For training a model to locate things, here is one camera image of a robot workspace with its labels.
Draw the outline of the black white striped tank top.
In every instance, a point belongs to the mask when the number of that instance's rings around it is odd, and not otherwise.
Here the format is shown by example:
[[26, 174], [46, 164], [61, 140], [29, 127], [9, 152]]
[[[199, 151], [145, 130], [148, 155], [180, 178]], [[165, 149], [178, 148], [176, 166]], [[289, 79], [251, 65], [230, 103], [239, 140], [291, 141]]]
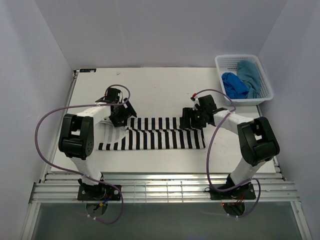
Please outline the black white striped tank top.
[[181, 129], [180, 117], [131, 117], [124, 126], [114, 127], [109, 120], [104, 127], [99, 151], [204, 149], [202, 129]]

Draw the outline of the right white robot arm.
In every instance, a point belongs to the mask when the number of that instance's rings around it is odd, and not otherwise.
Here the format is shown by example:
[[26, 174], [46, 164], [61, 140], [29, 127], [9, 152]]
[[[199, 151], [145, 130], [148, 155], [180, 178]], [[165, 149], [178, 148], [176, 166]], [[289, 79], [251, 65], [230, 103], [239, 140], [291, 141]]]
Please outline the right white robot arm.
[[210, 188], [237, 199], [244, 193], [244, 186], [251, 182], [255, 173], [273, 157], [280, 153], [280, 146], [266, 117], [249, 118], [236, 114], [236, 110], [218, 108], [211, 95], [191, 97], [192, 107], [182, 109], [181, 129], [202, 130], [212, 125], [215, 130], [206, 154], [206, 174], [210, 175], [211, 148], [218, 130], [223, 128], [238, 136], [241, 159], [226, 179], [224, 185]]

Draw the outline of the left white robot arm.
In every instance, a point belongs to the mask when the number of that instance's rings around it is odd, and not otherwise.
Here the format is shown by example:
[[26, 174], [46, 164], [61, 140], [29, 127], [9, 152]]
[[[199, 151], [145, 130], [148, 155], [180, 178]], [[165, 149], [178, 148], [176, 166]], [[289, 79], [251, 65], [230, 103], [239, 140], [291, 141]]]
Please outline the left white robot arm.
[[106, 195], [106, 187], [100, 182], [103, 175], [91, 154], [95, 149], [95, 129], [99, 124], [111, 127], [108, 135], [112, 142], [118, 142], [125, 134], [125, 121], [137, 117], [137, 113], [129, 102], [131, 96], [123, 97], [120, 84], [109, 86], [104, 96], [94, 104], [83, 105], [85, 110], [76, 114], [67, 113], [62, 120], [58, 149], [74, 163], [81, 173], [81, 184], [90, 186], [88, 193], [100, 200]]

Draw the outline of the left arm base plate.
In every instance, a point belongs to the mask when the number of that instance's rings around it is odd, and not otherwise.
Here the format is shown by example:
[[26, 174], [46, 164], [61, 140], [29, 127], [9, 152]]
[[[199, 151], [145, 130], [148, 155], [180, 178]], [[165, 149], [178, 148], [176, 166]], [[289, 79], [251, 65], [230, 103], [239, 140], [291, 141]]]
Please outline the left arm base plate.
[[119, 201], [120, 194], [116, 193], [116, 189], [112, 186], [98, 183], [97, 185], [88, 185], [83, 183], [82, 179], [78, 179], [79, 189], [78, 201]]

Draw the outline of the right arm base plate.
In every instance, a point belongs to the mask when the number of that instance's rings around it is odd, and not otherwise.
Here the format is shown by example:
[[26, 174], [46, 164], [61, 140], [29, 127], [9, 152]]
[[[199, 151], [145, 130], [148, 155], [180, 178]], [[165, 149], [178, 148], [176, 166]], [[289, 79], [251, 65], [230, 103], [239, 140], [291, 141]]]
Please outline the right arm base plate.
[[229, 191], [216, 191], [211, 187], [204, 189], [205, 193], [209, 193], [211, 200], [255, 200], [256, 194], [253, 184], [249, 181], [246, 184], [238, 186]]

